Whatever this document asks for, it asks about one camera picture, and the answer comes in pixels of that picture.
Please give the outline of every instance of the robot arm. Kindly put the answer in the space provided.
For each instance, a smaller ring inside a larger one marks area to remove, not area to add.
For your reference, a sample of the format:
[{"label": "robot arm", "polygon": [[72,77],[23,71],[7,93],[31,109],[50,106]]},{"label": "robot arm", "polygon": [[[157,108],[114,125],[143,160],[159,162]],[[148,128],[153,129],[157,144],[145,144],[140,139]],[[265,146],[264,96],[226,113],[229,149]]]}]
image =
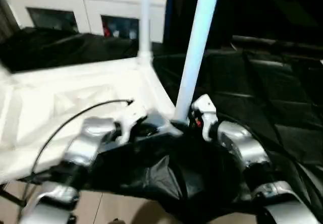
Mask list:
[{"label": "robot arm", "polygon": [[72,211],[97,154],[102,152],[102,147],[107,151],[127,144],[132,127],[146,115],[142,106],[133,103],[116,121],[111,118],[86,119],[62,161],[52,167],[51,179],[42,184],[40,192],[25,207],[20,224],[76,223]]},{"label": "robot arm", "polygon": [[235,123],[218,122],[216,108],[208,95],[193,103],[192,115],[202,127],[205,141],[217,140],[234,155],[252,201],[265,210],[257,217],[258,223],[319,223],[291,186],[275,174],[264,148],[251,133]]}]

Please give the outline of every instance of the red component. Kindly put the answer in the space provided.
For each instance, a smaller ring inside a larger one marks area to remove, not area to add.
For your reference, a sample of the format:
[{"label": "red component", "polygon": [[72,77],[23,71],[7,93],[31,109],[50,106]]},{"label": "red component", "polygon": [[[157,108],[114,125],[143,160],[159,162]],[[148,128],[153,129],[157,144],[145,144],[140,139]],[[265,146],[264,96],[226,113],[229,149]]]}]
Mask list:
[{"label": "red component", "polygon": [[106,37],[110,37],[111,36],[111,32],[107,27],[103,27],[103,32],[104,32],[104,36]]},{"label": "red component", "polygon": [[201,127],[202,126],[202,123],[198,120],[198,118],[195,119],[195,122],[197,124],[197,127]]}]

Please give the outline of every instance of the white pole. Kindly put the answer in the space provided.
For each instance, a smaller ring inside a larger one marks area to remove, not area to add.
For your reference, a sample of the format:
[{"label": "white pole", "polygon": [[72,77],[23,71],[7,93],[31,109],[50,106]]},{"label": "white pole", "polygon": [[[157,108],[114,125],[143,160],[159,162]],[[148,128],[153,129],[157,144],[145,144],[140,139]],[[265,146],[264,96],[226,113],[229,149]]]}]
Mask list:
[{"label": "white pole", "polygon": [[198,0],[174,120],[187,121],[217,0]]},{"label": "white pole", "polygon": [[150,51],[150,0],[141,0],[141,16],[139,21],[139,52],[141,61],[148,62],[151,58]]}]

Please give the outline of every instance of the silver metal part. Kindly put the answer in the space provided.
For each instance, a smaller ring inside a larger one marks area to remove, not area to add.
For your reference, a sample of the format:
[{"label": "silver metal part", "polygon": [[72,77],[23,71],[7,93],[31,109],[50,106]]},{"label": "silver metal part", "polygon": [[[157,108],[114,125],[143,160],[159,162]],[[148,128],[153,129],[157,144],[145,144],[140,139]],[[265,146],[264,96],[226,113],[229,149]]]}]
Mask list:
[{"label": "silver metal part", "polygon": [[291,194],[299,201],[301,201],[301,199],[292,190],[292,187],[285,181],[277,181],[260,185],[252,192],[252,197],[254,198],[258,193],[261,193],[265,197],[272,197],[281,194]]},{"label": "silver metal part", "polygon": [[70,212],[45,204],[38,204],[33,211],[24,215],[20,224],[66,224]]},{"label": "silver metal part", "polygon": [[238,124],[222,122],[218,128],[218,141],[239,159],[242,170],[252,163],[269,162],[262,145]]},{"label": "silver metal part", "polygon": [[276,224],[319,224],[307,206],[298,200],[265,207]]},{"label": "silver metal part", "polygon": [[40,214],[34,215],[34,212],[39,211],[39,209],[36,209],[36,208],[39,206],[40,200],[44,197],[49,197],[62,204],[69,204],[79,199],[79,193],[73,187],[65,186],[55,182],[44,182],[38,194],[35,197],[33,197],[33,199],[30,200],[27,206],[25,207],[23,212],[24,220],[28,220],[28,218],[31,218],[31,217],[35,218],[36,216],[40,215]]},{"label": "silver metal part", "polygon": [[[154,136],[156,136],[157,134],[165,134],[165,133],[169,133],[174,137],[179,137],[183,135],[182,131],[174,127],[168,119],[164,118],[156,110],[150,111],[149,114],[147,115],[147,119],[145,119],[143,123],[151,124],[156,127],[156,134],[154,134]],[[107,152],[123,145],[124,144],[121,144],[120,142],[118,142],[118,139],[117,139],[117,141],[115,142],[109,142],[109,144],[102,145],[99,150],[99,153]]]},{"label": "silver metal part", "polygon": [[90,166],[96,159],[103,137],[115,130],[112,118],[87,118],[63,159],[78,165]]},{"label": "silver metal part", "polygon": [[217,109],[210,97],[207,94],[202,95],[192,104],[192,109],[199,110],[202,113],[204,124],[202,129],[203,139],[207,142],[212,141],[209,136],[210,128],[214,123],[218,122],[218,118]]},{"label": "silver metal part", "polygon": [[136,101],[125,108],[124,113],[116,120],[116,122],[120,123],[122,132],[122,135],[117,138],[116,143],[120,146],[126,144],[130,138],[131,129],[140,119],[146,116],[146,109]]}]

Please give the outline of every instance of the gray curtain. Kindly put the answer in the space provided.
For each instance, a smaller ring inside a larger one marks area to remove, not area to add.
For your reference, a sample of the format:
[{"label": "gray curtain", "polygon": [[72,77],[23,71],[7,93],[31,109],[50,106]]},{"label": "gray curtain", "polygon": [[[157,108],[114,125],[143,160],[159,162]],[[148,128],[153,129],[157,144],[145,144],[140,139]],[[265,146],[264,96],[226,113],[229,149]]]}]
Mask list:
[{"label": "gray curtain", "polygon": [[0,0],[0,43],[19,30],[6,0]]}]

